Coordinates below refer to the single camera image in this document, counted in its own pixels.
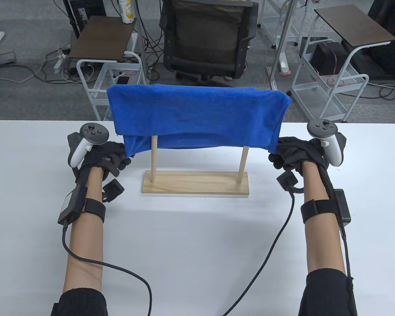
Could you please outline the person's left hand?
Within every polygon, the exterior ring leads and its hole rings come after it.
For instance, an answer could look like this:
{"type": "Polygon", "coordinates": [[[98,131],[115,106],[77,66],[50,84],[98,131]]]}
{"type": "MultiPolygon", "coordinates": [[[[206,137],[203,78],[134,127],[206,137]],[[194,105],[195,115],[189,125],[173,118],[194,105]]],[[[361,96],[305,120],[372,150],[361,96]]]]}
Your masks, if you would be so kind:
{"type": "Polygon", "coordinates": [[[114,177],[118,177],[120,171],[130,164],[131,159],[126,155],[123,143],[108,141],[102,145],[94,145],[91,151],[86,153],[81,167],[79,169],[73,168],[75,183],[86,185],[93,167],[103,170],[102,181],[104,181],[110,173],[114,177]]]}

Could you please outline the person's right hand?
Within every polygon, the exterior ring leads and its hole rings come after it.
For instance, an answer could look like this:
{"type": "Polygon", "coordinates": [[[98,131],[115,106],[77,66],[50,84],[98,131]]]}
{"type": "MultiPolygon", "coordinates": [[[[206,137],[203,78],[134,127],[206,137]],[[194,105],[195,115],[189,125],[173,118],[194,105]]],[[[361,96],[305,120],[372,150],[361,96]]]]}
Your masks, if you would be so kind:
{"type": "Polygon", "coordinates": [[[276,169],[296,170],[300,175],[303,175],[303,162],[315,163],[325,170],[329,167],[325,150],[316,138],[304,141],[296,137],[280,137],[276,153],[270,153],[268,159],[276,169]]]}

